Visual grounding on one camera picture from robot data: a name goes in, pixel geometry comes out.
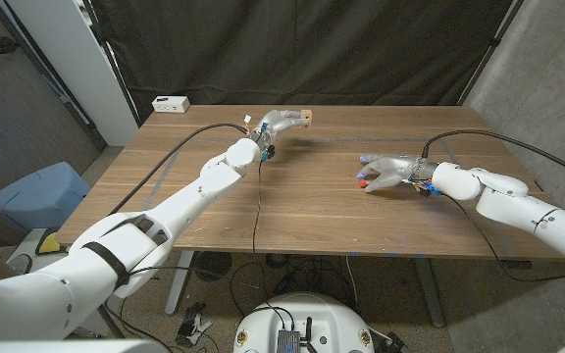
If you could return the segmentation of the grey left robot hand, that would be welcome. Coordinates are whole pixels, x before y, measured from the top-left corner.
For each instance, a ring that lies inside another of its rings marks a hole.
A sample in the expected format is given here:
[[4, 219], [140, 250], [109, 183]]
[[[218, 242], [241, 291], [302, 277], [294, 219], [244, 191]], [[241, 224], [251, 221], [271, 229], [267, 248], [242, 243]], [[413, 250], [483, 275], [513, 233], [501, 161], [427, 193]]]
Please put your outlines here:
[[293, 126], [308, 127], [311, 125], [312, 118], [313, 113], [311, 110], [272, 110], [251, 130], [250, 138], [261, 150], [264, 150], [274, 143], [279, 132], [283, 132]]

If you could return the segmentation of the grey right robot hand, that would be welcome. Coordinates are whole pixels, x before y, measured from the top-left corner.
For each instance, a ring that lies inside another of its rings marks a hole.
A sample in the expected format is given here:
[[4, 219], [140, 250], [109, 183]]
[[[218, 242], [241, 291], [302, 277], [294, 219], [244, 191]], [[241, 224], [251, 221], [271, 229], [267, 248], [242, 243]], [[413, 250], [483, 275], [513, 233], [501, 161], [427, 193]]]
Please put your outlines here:
[[405, 183], [426, 183], [430, 181], [438, 163], [422, 157], [406, 155], [361, 155], [365, 166], [358, 172], [357, 179], [366, 192], [385, 189]]

